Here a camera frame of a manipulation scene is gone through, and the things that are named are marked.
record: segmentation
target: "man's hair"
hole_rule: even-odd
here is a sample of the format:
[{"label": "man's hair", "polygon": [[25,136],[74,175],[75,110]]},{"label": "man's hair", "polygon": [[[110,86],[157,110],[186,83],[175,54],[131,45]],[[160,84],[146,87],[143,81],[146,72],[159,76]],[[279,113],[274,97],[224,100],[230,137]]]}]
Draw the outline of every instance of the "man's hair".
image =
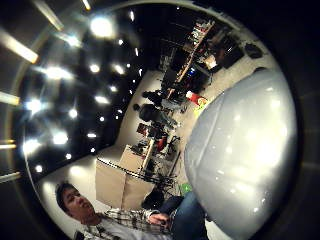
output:
[{"label": "man's hair", "polygon": [[142,97],[147,98],[149,96],[149,93],[148,92],[143,92],[141,95],[142,95]]},{"label": "man's hair", "polygon": [[133,110],[135,110],[135,111],[138,111],[140,109],[140,106],[137,103],[133,104],[132,107],[133,107]]},{"label": "man's hair", "polygon": [[63,192],[64,192],[64,190],[66,190],[68,188],[76,189],[71,183],[68,183],[67,181],[62,181],[61,183],[58,183],[56,186],[56,201],[57,201],[58,206],[64,212],[67,212],[68,208],[64,205],[64,202],[63,202]]}]

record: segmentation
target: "floor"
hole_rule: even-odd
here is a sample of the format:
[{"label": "floor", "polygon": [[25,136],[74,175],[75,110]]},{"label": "floor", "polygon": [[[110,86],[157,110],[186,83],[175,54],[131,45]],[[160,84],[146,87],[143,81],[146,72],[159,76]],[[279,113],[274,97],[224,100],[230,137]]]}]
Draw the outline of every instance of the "floor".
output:
[{"label": "floor", "polygon": [[[264,55],[259,59],[251,59],[249,56],[245,55],[230,68],[223,68],[217,73],[214,73],[211,76],[213,79],[212,83],[206,86],[205,90],[200,93],[200,95],[204,96],[209,101],[213,101],[224,90],[232,87],[235,83],[250,75],[257,67],[278,68],[278,65],[272,54],[267,50],[263,43],[260,42],[247,29],[241,29],[241,31],[238,31],[234,34],[239,37],[240,45],[243,46],[247,42],[253,43],[262,49]],[[192,132],[192,128],[197,121],[197,117],[194,114],[194,108],[196,105],[192,102],[187,102],[186,104],[188,108],[185,113],[181,114],[177,111],[172,115],[174,119],[182,123],[180,128],[172,132],[172,135],[177,135],[181,138],[179,144],[177,145],[177,148],[181,151],[181,155],[177,160],[177,164],[173,171],[173,175],[177,176],[176,180],[179,185],[188,182],[184,169],[183,153],[186,143],[188,142],[188,138]],[[222,230],[220,230],[214,222],[206,222],[206,226],[209,239],[231,239]]]}]

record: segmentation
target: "man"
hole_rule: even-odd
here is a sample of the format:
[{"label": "man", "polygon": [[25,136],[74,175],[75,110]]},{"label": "man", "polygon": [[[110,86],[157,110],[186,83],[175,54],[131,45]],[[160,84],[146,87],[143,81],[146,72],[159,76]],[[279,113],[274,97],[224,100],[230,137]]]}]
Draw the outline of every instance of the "man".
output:
[{"label": "man", "polygon": [[59,207],[70,217],[86,225],[85,239],[94,240],[208,240],[204,224],[204,211],[194,194],[182,200],[164,204],[159,210],[126,211],[110,209],[96,213],[92,204],[70,183],[62,182],[56,188]]},{"label": "man", "polygon": [[145,122],[159,122],[167,126],[169,129],[181,126],[180,123],[169,117],[166,113],[155,108],[153,104],[143,104],[141,107],[138,104],[134,104],[133,110],[139,112],[139,118]]},{"label": "man", "polygon": [[159,95],[158,93],[159,90],[156,90],[155,92],[143,92],[142,97],[149,99],[151,102],[154,103],[156,107],[163,107],[171,111],[182,110],[182,112],[184,112],[186,110],[186,107],[181,106],[168,99],[163,99],[161,95]]}]

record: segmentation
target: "jeans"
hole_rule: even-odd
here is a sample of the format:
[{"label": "jeans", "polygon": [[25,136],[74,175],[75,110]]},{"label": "jeans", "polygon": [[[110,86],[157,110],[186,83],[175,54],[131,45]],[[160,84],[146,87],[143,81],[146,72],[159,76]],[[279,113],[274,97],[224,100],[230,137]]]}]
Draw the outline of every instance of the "jeans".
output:
[{"label": "jeans", "polygon": [[164,108],[167,108],[169,110],[179,110],[179,109],[183,109],[183,107],[177,103],[174,103],[168,99],[162,99],[161,101],[161,105]]},{"label": "jeans", "polygon": [[208,240],[205,212],[193,192],[188,192],[184,198],[169,198],[159,211],[170,215],[175,209],[177,212],[171,226],[173,240]]},{"label": "jeans", "polygon": [[173,118],[169,117],[164,112],[159,112],[157,118],[155,119],[156,122],[166,125],[169,129],[173,129],[174,125],[177,125],[177,121]]}]

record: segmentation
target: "wall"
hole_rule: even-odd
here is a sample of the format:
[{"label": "wall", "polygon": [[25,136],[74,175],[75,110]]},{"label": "wall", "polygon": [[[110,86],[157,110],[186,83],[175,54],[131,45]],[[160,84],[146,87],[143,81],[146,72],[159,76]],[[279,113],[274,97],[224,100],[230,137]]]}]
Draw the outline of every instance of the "wall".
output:
[{"label": "wall", "polygon": [[132,106],[135,103],[138,103],[139,105],[147,102],[150,103],[148,99],[142,98],[141,94],[144,91],[154,91],[160,89],[160,79],[162,80],[163,75],[164,73],[159,71],[147,71],[144,75],[129,103],[125,116],[122,120],[119,136],[116,141],[117,146],[124,149],[126,144],[134,145],[142,138],[142,135],[137,133],[136,130],[140,122],[145,122],[138,117],[137,112],[133,111]]}]

